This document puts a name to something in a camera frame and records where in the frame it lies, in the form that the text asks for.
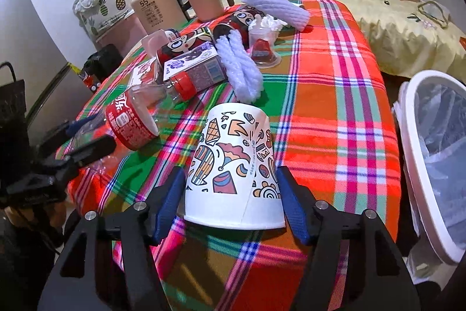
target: pineapple print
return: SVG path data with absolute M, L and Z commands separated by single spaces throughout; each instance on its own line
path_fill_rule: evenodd
M 125 0 L 115 0 L 115 5 L 118 10 L 124 10 L 126 7 L 126 1 Z
M 105 5 L 106 0 L 99 0 L 100 13 L 102 16 L 107 16 L 109 14 L 109 9 Z
M 92 31 L 92 33 L 94 34 L 94 36 L 97 36 L 99 33 L 97 32 L 97 28 L 94 27 L 94 19 L 93 18 L 89 18 L 89 25 L 90 25 L 90 30 Z

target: person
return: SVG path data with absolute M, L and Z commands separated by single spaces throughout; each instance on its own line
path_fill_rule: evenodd
M 65 203 L 45 205 L 44 210 L 50 225 L 61 229 L 66 220 Z M 54 265 L 55 251 L 31 229 L 37 222 L 31 209 L 18 213 L 6 208 L 0 212 L 0 310 L 36 310 Z

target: plaid tablecloth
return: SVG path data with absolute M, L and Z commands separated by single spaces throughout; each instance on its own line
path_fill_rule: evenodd
M 276 51 L 283 60 L 263 70 L 264 91 L 255 102 L 270 118 L 276 165 L 287 165 L 298 183 L 339 210 L 376 210 L 395 238 L 401 195 L 398 146 L 375 57 L 343 4 L 302 3 L 311 12 L 310 25 L 302 33 L 280 33 Z M 186 31 L 197 27 L 192 23 Z M 131 70 L 144 58 L 139 49 L 126 60 L 80 117 L 120 95 Z M 174 165 L 189 168 L 208 111 L 234 101 L 229 84 L 210 88 L 174 110 L 149 154 L 133 153 L 106 176 L 82 171 L 68 187 L 78 210 L 106 215 L 145 199 Z M 287 310 L 307 253 L 288 226 L 232 231 L 179 218 L 164 242 L 153 248 L 174 310 Z M 342 248 L 331 308 L 341 301 L 345 253 Z M 114 256 L 121 264 L 118 243 Z

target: pineapple print bag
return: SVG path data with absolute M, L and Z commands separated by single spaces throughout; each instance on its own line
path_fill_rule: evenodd
M 132 13 L 131 0 L 76 0 L 73 12 L 92 41 Z

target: yellow bedsheet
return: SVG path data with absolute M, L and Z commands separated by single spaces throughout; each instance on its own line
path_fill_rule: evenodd
M 466 51 L 460 44 L 464 33 L 453 23 L 442 30 L 418 12 L 416 3 L 409 1 L 337 1 L 353 14 L 381 71 L 411 78 L 421 70 L 435 69 L 466 82 Z M 409 19 L 412 13 L 420 21 Z

